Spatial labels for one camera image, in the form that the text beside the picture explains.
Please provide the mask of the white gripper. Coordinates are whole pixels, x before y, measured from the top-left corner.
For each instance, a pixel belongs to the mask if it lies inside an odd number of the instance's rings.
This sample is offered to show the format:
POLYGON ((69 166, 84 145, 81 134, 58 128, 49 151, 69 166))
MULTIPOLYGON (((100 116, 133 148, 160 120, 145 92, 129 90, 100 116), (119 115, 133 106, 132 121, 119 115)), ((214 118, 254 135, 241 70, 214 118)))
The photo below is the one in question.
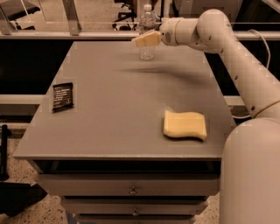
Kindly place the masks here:
POLYGON ((163 18, 159 31, 147 31, 140 36, 133 38, 132 41, 137 47, 158 46, 162 42, 167 46, 176 46, 176 26, 178 23, 176 17, 163 18))

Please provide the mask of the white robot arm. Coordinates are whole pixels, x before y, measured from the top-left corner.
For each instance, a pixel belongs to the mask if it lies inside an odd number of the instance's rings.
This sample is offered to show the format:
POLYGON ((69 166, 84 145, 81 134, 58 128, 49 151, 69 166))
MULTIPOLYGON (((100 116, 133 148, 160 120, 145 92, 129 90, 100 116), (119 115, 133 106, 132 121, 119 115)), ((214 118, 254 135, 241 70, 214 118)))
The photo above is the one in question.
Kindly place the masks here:
POLYGON ((228 17, 165 19, 136 46, 189 46, 220 56, 251 119, 227 137, 220 168, 220 224, 280 224, 280 82, 235 36, 228 17))

